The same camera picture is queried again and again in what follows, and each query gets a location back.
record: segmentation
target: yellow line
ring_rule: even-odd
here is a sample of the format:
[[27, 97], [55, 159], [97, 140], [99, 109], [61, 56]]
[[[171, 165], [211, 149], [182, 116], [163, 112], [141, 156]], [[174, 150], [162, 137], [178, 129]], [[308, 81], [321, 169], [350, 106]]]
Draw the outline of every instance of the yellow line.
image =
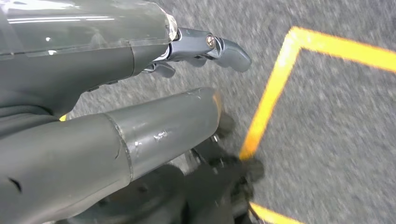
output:
[[60, 121], [65, 121], [66, 120], [66, 115], [61, 116], [61, 118], [59, 120]]
[[281, 214], [278, 214], [276, 212], [273, 212], [271, 210], [268, 210], [266, 208], [263, 208], [255, 203], [250, 203], [250, 206], [252, 209], [255, 211], [255, 213], [258, 215], [258, 217], [265, 222], [272, 223], [272, 224], [303, 224], [299, 221], [296, 221], [294, 219], [285, 217]]
[[303, 28], [294, 30], [304, 49], [396, 72], [394, 51]]
[[267, 87], [240, 150], [239, 156], [242, 160], [249, 159], [255, 154], [300, 49], [316, 51], [396, 72], [396, 52], [304, 28], [292, 27], [285, 37]]
[[240, 150], [240, 159], [246, 160], [255, 154], [271, 117], [272, 110], [282, 93], [299, 51], [300, 46], [294, 38], [294, 33], [289, 32], [285, 37], [274, 69], [269, 77], [267, 87], [250, 124], [242, 149]]

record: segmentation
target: bolt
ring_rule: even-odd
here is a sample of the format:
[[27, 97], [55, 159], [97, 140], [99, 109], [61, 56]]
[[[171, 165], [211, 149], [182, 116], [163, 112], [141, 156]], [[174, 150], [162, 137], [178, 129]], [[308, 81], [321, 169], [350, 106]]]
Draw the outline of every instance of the bolt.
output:
[[214, 36], [208, 35], [206, 37], [206, 44], [212, 49], [216, 46], [216, 41], [214, 39]]

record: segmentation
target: asphalt ground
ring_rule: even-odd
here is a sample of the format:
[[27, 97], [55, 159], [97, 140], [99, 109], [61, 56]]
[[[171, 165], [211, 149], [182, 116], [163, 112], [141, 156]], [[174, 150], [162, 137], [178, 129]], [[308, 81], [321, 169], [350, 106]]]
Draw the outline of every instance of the asphalt ground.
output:
[[[156, 2], [181, 27], [238, 42], [251, 69], [175, 63], [171, 79], [141, 74], [83, 94], [70, 118], [212, 86], [237, 120], [223, 143], [238, 153], [292, 26], [396, 51], [393, 0]], [[266, 176], [254, 201], [305, 223], [396, 223], [395, 86], [394, 73], [300, 52], [256, 154]]]

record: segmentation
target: black metal bracket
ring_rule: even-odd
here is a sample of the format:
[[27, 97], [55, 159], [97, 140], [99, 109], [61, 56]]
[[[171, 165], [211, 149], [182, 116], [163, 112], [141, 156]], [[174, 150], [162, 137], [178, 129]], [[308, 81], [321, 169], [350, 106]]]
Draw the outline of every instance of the black metal bracket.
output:
[[57, 224], [252, 224], [246, 166], [213, 138], [192, 153], [199, 165], [191, 173], [161, 166]]

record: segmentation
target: gray plastic body panel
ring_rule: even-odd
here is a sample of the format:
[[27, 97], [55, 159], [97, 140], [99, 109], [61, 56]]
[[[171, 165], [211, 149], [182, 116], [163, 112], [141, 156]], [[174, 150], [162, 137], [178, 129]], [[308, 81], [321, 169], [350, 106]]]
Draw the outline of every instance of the gray plastic body panel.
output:
[[199, 88], [142, 105], [52, 122], [0, 140], [0, 223], [74, 216], [209, 138], [219, 94]]
[[0, 3], [0, 60], [170, 42], [166, 13], [141, 0]]
[[145, 1], [22, 0], [0, 8], [0, 108], [34, 105], [63, 116], [83, 92], [139, 74], [169, 43], [166, 13]]

